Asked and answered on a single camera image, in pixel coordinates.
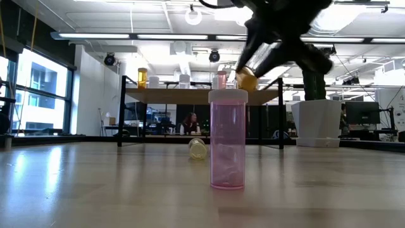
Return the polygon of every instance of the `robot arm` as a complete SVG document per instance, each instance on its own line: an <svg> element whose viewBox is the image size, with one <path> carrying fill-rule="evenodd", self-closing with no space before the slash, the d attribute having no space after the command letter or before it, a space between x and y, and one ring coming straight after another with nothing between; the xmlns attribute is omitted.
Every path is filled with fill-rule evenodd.
<svg viewBox="0 0 405 228"><path fill-rule="evenodd" d="M262 77L275 67L295 61L303 70L326 74L332 62L315 47L307 46L300 39L311 28L310 23L332 0L231 0L234 6L247 6L253 16L245 23L247 41L240 56L236 72L239 73L262 43L280 44L257 67L255 76Z"/></svg>

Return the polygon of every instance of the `wooden tabletop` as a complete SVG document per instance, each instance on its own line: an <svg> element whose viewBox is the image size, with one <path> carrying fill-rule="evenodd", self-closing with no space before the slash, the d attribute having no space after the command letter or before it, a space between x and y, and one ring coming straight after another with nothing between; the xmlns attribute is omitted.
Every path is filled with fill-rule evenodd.
<svg viewBox="0 0 405 228"><path fill-rule="evenodd" d="M207 105L211 89L127 89L127 94L147 104ZM278 96L274 90L249 92L248 105L262 105Z"/></svg>
<svg viewBox="0 0 405 228"><path fill-rule="evenodd" d="M187 144L12 148L0 153L0 227L404 227L403 154L246 146L245 165L245 188L227 191Z"/></svg>

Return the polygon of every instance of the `computer monitor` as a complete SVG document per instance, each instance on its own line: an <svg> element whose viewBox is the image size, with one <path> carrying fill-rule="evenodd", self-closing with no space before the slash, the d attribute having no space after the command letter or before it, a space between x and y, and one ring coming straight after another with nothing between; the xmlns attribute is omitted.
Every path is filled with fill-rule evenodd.
<svg viewBox="0 0 405 228"><path fill-rule="evenodd" d="M377 102L346 102L348 124L380 124L380 107Z"/></svg>

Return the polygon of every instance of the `person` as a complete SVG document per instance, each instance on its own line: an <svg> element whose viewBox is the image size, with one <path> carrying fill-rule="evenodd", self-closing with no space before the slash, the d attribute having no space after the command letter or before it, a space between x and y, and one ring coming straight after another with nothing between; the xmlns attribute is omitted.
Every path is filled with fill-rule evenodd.
<svg viewBox="0 0 405 228"><path fill-rule="evenodd" d="M346 118L346 104L342 103L341 110L339 129L342 130L342 135L344 135L349 133L349 124L347 124Z"/></svg>
<svg viewBox="0 0 405 228"><path fill-rule="evenodd" d="M191 132L195 132L196 134L201 133L200 126L197 123L197 115L195 113L189 113L180 126L180 135L191 135Z"/></svg>

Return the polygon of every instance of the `wooden shelf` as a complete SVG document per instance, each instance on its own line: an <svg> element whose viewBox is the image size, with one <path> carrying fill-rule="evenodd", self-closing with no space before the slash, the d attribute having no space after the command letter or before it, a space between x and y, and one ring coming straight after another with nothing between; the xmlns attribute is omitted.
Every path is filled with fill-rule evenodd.
<svg viewBox="0 0 405 228"><path fill-rule="evenodd" d="M127 89L127 95L147 104L208 105L211 89ZM273 90L249 92L248 105L262 105L277 98Z"/></svg>

